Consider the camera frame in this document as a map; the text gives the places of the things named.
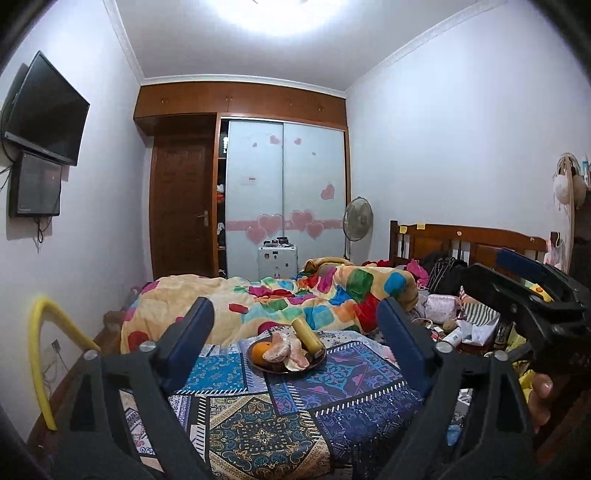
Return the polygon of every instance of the finger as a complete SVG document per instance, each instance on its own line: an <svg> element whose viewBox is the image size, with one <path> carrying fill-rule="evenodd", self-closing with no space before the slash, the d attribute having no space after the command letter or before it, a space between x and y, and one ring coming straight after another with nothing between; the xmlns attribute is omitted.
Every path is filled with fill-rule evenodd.
<svg viewBox="0 0 591 480"><path fill-rule="evenodd" d="M530 393L527 406L530 409L532 423L534 425L535 431L537 432L538 429L542 425L548 423L550 419L549 403L545 399L540 398L540 396L535 391L532 391Z"/></svg>
<svg viewBox="0 0 591 480"><path fill-rule="evenodd" d="M535 374L531 381L531 386L540 398L549 398L552 393L554 384L548 375Z"/></svg>

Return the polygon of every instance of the hanging item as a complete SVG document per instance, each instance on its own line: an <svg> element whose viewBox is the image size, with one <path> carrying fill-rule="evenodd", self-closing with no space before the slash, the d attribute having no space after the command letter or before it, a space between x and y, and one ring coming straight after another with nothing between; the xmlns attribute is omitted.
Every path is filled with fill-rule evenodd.
<svg viewBox="0 0 591 480"><path fill-rule="evenodd" d="M562 205L569 205L570 191L569 178L567 176L567 168L570 169L572 176L572 193L574 200L574 207L581 208L587 195L587 186L585 180L581 175L581 168L579 162L573 154L567 153L560 157L556 165L556 175L554 176L554 195Z"/></svg>

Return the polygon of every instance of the white wall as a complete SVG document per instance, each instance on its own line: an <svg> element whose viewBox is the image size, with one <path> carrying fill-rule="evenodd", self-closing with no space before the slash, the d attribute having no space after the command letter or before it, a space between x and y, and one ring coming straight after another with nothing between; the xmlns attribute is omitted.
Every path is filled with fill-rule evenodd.
<svg viewBox="0 0 591 480"><path fill-rule="evenodd" d="M497 3L348 90L352 194L375 212L357 261L388 258L392 219L566 233L552 175L591 154L591 88L541 13Z"/></svg>
<svg viewBox="0 0 591 480"><path fill-rule="evenodd" d="M17 71L38 50L90 102L90 110L78 166L64 169L61 214L39 251L33 222L7 219L7 191L0 197L0 403L24 437L39 415L27 356L34 298L43 294L58 302L92 338L102 328L102 315L121 308L129 288L147 278L141 210L145 145L132 120L139 84L103 3L58 0L0 76L2 103ZM41 332L41 348L55 338L70 367L81 352L51 323ZM60 367L53 387L63 375Z"/></svg>

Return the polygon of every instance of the bedding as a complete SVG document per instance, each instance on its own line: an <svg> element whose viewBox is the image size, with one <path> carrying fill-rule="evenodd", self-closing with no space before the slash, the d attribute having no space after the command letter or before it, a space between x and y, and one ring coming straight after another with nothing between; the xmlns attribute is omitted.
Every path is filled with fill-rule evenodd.
<svg viewBox="0 0 591 480"><path fill-rule="evenodd" d="M164 277L146 286L128 310L121 353L146 340L159 340L198 297L207 297L215 309L208 343L228 346L257 335L265 322L289 325L296 318L306 320L313 330L367 334L376 330L378 302L389 296L410 311L418 299L412 274L388 267L357 267L338 258L308 260L294 279Z"/></svg>
<svg viewBox="0 0 591 480"><path fill-rule="evenodd" d="M423 403L390 348L357 332L319 332L324 363L303 375L264 374L245 358L269 335L206 345L184 388L168 399L215 477L376 478ZM120 395L140 460L160 469L134 396Z"/></svg>

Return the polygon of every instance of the door panel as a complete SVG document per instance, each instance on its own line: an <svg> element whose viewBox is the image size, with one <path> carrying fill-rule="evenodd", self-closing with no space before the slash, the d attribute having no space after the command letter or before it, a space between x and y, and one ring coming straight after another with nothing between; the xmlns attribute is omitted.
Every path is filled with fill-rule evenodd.
<svg viewBox="0 0 591 480"><path fill-rule="evenodd" d="M284 125L285 235L298 248L298 266L345 250L345 138L342 131Z"/></svg>
<svg viewBox="0 0 591 480"><path fill-rule="evenodd" d="M230 121L226 159L228 277L259 280L258 247L281 236L283 124Z"/></svg>
<svg viewBox="0 0 591 480"><path fill-rule="evenodd" d="M213 274L210 139L157 139L150 188L154 278Z"/></svg>

